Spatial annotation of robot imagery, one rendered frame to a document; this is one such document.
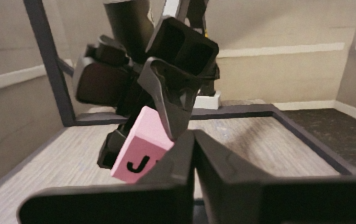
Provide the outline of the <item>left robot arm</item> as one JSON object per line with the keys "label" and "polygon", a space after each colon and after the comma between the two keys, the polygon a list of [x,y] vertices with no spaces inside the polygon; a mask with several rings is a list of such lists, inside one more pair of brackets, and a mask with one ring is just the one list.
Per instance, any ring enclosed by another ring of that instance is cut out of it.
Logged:
{"label": "left robot arm", "polygon": [[[165,0],[161,16],[170,14],[183,23],[187,18],[191,28],[208,38],[205,19],[208,2]],[[125,117],[126,114],[119,112],[125,91],[133,77],[139,77],[142,72],[134,62],[142,64],[149,57],[158,57],[146,53],[155,30],[152,10],[150,0],[118,0],[103,4],[114,39],[101,35],[94,44],[87,43],[85,51],[79,55],[72,86],[77,102],[115,107],[115,114]],[[197,96],[214,97],[214,83],[220,79],[216,59],[200,79],[202,85]]]}

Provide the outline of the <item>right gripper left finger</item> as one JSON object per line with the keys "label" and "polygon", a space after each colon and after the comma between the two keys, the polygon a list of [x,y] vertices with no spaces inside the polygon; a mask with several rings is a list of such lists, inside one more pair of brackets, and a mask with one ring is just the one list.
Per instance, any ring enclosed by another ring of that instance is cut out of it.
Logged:
{"label": "right gripper left finger", "polygon": [[16,218],[18,224],[193,224],[195,171],[194,132],[186,129],[136,181],[143,184],[42,189],[19,204]]}

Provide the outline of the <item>black metal frame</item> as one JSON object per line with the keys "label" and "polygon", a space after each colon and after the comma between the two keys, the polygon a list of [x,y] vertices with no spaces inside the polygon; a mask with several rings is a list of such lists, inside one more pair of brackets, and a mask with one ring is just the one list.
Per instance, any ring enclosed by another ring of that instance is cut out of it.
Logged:
{"label": "black metal frame", "polygon": [[[75,69],[59,58],[42,0],[23,0],[64,127],[75,127],[75,112],[63,71]],[[62,71],[63,70],[63,71]]]}

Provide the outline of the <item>pink cube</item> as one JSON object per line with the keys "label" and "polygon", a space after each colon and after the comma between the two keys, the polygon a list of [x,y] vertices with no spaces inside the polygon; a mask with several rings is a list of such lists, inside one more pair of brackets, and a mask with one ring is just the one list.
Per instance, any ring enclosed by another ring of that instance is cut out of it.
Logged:
{"label": "pink cube", "polygon": [[137,120],[111,171],[112,177],[126,183],[135,183],[174,144],[168,139],[157,111],[145,106]]}

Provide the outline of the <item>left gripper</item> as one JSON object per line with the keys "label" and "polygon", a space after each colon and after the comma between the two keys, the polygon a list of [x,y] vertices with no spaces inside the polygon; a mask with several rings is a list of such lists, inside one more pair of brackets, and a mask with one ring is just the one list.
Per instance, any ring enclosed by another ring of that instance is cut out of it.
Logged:
{"label": "left gripper", "polygon": [[119,108],[119,112],[129,118],[107,133],[98,153],[99,168],[113,169],[145,106],[158,112],[168,139],[175,143],[188,129],[202,85],[200,78],[206,75],[219,54],[219,45],[168,14],[160,17],[146,53],[166,61],[152,56],[146,63],[134,62],[142,72],[139,77],[133,77]]}

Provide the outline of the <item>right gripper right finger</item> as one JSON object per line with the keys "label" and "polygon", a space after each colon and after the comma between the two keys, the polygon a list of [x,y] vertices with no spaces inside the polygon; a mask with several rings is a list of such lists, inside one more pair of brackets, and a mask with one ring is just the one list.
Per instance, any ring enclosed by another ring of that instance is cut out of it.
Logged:
{"label": "right gripper right finger", "polygon": [[356,220],[356,175],[276,177],[203,130],[193,132],[209,224]]}

